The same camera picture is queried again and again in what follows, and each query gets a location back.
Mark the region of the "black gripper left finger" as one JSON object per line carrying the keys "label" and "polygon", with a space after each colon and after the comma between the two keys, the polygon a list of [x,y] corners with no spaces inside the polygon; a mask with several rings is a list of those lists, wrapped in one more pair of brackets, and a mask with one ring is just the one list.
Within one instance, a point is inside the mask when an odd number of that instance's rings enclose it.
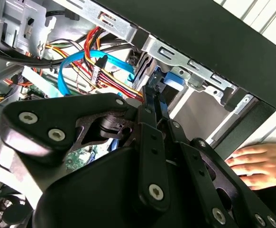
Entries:
{"label": "black gripper left finger", "polygon": [[[157,127],[156,93],[143,88],[144,100],[138,107],[112,93],[9,104],[0,117],[0,181],[24,194],[36,209],[44,192],[71,174],[65,168],[70,152],[109,139],[119,141],[113,152],[121,148],[139,153],[164,150]],[[139,173],[138,197],[153,211],[165,212],[170,204],[169,187],[166,169],[160,171]]]}

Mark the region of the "person's right hand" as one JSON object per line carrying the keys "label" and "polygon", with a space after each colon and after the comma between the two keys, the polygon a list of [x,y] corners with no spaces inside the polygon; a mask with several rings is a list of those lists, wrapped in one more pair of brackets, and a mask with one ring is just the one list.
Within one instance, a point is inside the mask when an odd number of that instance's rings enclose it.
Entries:
{"label": "person's right hand", "polygon": [[238,149],[225,162],[251,190],[276,186],[276,143]]}

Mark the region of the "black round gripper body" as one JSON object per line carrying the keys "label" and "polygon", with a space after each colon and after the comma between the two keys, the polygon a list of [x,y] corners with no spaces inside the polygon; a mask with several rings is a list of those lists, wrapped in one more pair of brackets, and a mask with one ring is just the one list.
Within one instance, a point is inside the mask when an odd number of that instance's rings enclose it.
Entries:
{"label": "black round gripper body", "polygon": [[[53,183],[40,198],[35,228],[208,228],[209,219],[182,170],[164,150],[121,148]],[[140,172],[168,174],[171,203],[153,211],[138,197]]]}

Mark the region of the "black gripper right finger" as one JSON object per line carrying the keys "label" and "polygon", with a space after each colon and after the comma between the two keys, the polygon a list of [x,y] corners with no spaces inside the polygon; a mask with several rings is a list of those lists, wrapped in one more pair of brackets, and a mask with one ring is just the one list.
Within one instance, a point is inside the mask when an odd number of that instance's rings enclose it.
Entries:
{"label": "black gripper right finger", "polygon": [[276,228],[276,202],[250,190],[204,140],[188,140],[155,94],[164,134],[171,205],[170,228]]}

